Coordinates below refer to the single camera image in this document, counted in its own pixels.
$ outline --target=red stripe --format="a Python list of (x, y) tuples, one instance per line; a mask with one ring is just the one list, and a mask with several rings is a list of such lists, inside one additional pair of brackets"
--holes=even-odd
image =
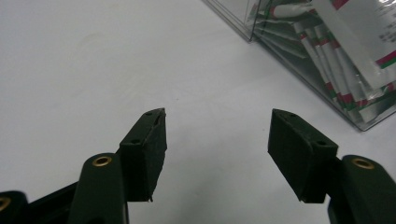
[(350, 104), (353, 102), (352, 94), (343, 95), (344, 102)]
[(301, 40), (306, 39), (306, 34), (300, 34), (300, 39)]
[(276, 18), (276, 16), (275, 16), (275, 8), (274, 7), (271, 7), (270, 8), (270, 15), (273, 17), (273, 18)]
[(388, 84), (388, 88), (389, 88), (389, 91), (394, 91), (395, 90), (395, 86), (393, 85), (392, 82)]
[(308, 12), (313, 14), (313, 15), (318, 15), (317, 11), (314, 8), (309, 10)]
[(334, 87), (332, 86), (332, 83), (331, 83), (331, 82), (326, 83), (326, 88), (327, 88), (327, 90), (329, 90), (329, 91), (333, 91), (333, 90), (334, 90)]
[(339, 49), (339, 48), (341, 48), (340, 43), (338, 43), (338, 41), (336, 41), (335, 39), (334, 39), (334, 41), (332, 41), (332, 47), (333, 47), (334, 49)]
[(349, 0), (334, 0), (332, 2), (332, 5), (335, 7), (336, 10), (340, 9), (345, 3), (347, 3)]
[(325, 44), (327, 44), (327, 43), (329, 43), (330, 41), (328, 40), (328, 39), (321, 39), (320, 40), (320, 42), (319, 42), (319, 44), (322, 46), (322, 45), (325, 45)]
[(368, 100), (361, 100), (361, 101), (356, 102), (356, 105), (357, 105), (358, 107), (364, 107), (364, 106), (366, 106), (366, 105), (368, 105), (368, 104), (369, 104), (369, 101), (368, 101)]
[(382, 59), (377, 60), (376, 62), (377, 62), (379, 65), (381, 65), (381, 64), (383, 64), (383, 63), (386, 63), (386, 62), (392, 60), (392, 59), (395, 58), (395, 57), (396, 57), (396, 50), (394, 50), (392, 53), (388, 54), (387, 56), (383, 57)]

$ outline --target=screw hole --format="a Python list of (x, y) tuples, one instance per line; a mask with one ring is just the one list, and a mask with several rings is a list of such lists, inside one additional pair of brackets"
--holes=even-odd
[(321, 146), (326, 146), (326, 142), (324, 142), (324, 141), (317, 141), (317, 143), (318, 143), (319, 145), (321, 145)]
[(139, 139), (134, 139), (134, 140), (131, 141), (131, 143), (137, 145), (137, 144), (140, 143), (140, 140)]
[(94, 166), (106, 166), (111, 163), (111, 157), (99, 157), (92, 162)]
[(364, 160), (364, 159), (356, 158), (356, 159), (353, 159), (352, 162), (356, 166), (359, 166), (360, 168), (363, 168), (363, 169), (373, 170), (375, 168), (372, 163), (370, 163), (369, 161)]

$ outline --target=clear plastic container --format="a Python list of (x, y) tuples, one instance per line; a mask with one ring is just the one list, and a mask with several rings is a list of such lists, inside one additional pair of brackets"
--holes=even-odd
[(260, 0), (204, 0), (236, 32), (251, 41)]
[[(279, 60), (362, 131), (396, 112), (396, 80), (393, 80), (396, 74), (380, 76), (384, 65), (382, 59), (377, 61), (381, 64), (375, 64), (373, 60), (371, 67), (367, 67), (369, 63), (361, 63), (361, 57), (351, 53), (351, 45), (355, 42), (349, 44), (348, 39), (343, 36), (345, 32), (352, 32), (359, 26), (345, 26), (346, 30), (340, 32), (337, 29), (341, 27), (342, 21), (334, 22), (336, 17), (329, 14), (329, 11), (333, 11), (342, 16), (341, 13), (348, 10), (354, 12), (354, 7), (346, 8), (346, 12), (337, 11), (342, 6), (350, 7), (346, 5), (347, 0), (205, 1), (247, 40), (261, 41)], [(318, 4), (322, 5), (323, 1), (327, 1), (328, 7), (335, 9), (320, 9)], [(396, 30), (396, 17), (386, 22), (389, 23), (386, 27), (393, 24)], [(390, 56), (396, 54), (396, 51), (390, 52)], [(396, 57), (393, 59), (395, 60), (390, 58), (388, 64), (396, 62)], [(379, 67), (375, 68), (379, 72), (370, 76), (372, 73), (368, 69), (375, 66)]]

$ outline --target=stacked packets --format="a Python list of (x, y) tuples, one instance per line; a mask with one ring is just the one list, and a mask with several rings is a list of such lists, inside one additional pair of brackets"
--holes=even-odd
[(262, 0), (254, 33), (291, 65), (316, 67), (311, 74), (298, 72), (302, 77), (311, 76), (308, 80), (319, 79), (311, 85), (325, 90), (331, 102), (361, 129), (378, 122), (384, 112), (396, 110), (396, 81), (373, 88), (311, 1)]

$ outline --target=transparent box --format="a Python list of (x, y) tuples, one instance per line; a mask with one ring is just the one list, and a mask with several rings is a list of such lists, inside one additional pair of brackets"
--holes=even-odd
[[(343, 26), (337, 20), (338, 14), (336, 16), (332, 14), (339, 13), (343, 16), (341, 13), (345, 11), (349, 16), (352, 12), (352, 14), (356, 13), (356, 18), (361, 21), (359, 15), (363, 12), (355, 10), (359, 8), (358, 4), (362, 5), (361, 1), (204, 1), (247, 41), (260, 41), (266, 49), (274, 53), (283, 64), (362, 131), (368, 130), (396, 112), (396, 72), (389, 69), (390, 72), (386, 77), (380, 76), (383, 71), (381, 69), (388, 69), (388, 66), (396, 67), (396, 50), (380, 60), (373, 61), (373, 65), (366, 63), (361, 55), (367, 52), (368, 55), (370, 49), (361, 50), (364, 48), (360, 48), (360, 45), (355, 43), (357, 41), (351, 42), (345, 35), (353, 29), (358, 29), (359, 34), (368, 34), (366, 28), (359, 27), (358, 19), (356, 23)], [(383, 7), (381, 16), (383, 17), (384, 13), (396, 15), (396, 7), (394, 10), (395, 12), (392, 12), (388, 7)], [(384, 43), (389, 40), (389, 43), (386, 43), (388, 47), (391, 46), (389, 50), (394, 48), (392, 44), (396, 42), (395, 18), (393, 16), (387, 19), (390, 23), (385, 24), (384, 27), (388, 27), (388, 30), (379, 35)], [(389, 29), (393, 29), (392, 25), (395, 29), (394, 36), (393, 32), (389, 32)], [(364, 40), (359, 35), (353, 37)]]

